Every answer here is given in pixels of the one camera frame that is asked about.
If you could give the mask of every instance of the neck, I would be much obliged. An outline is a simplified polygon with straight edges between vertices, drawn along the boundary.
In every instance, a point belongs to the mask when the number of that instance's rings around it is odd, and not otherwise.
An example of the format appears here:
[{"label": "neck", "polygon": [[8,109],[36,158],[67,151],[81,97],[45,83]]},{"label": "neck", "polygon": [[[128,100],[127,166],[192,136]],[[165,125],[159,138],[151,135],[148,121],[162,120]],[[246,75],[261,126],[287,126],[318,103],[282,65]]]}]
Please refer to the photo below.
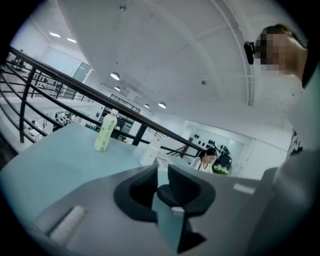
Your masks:
[{"label": "neck", "polygon": [[297,53],[297,66],[294,72],[294,75],[302,82],[302,78],[304,76],[305,65],[307,62],[308,57],[308,50],[307,49],[300,49]]}]

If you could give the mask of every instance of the plastic bottle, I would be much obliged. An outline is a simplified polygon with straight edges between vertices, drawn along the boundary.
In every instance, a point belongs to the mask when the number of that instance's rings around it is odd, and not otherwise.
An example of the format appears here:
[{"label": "plastic bottle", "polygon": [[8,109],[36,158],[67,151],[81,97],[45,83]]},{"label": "plastic bottle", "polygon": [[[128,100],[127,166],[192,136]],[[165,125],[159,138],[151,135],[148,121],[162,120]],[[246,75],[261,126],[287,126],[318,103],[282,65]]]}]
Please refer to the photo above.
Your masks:
[{"label": "plastic bottle", "polygon": [[117,125],[117,114],[118,110],[112,109],[111,113],[104,117],[99,136],[94,143],[95,150],[99,152],[107,150],[111,133]]},{"label": "plastic bottle", "polygon": [[140,158],[139,164],[142,166],[152,165],[156,156],[159,154],[160,147],[161,145],[158,139],[151,141]]}]

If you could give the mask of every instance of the white ceiling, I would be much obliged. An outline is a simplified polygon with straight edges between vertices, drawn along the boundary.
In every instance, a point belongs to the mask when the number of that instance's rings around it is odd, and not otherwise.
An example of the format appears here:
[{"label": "white ceiling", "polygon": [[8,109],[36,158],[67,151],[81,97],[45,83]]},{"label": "white ceiling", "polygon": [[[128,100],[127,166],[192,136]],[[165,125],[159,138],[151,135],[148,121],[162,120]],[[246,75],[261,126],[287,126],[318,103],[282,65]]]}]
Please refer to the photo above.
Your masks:
[{"label": "white ceiling", "polygon": [[103,84],[136,92],[134,101],[148,103],[153,112],[183,116],[186,106],[245,109],[253,103],[250,108],[286,113],[302,94],[298,80],[258,63],[249,66],[244,54],[244,40],[255,41],[266,26],[284,23],[301,34],[271,0],[58,0],[59,7],[49,2],[37,20],[41,29],[75,38],[73,46]]}]

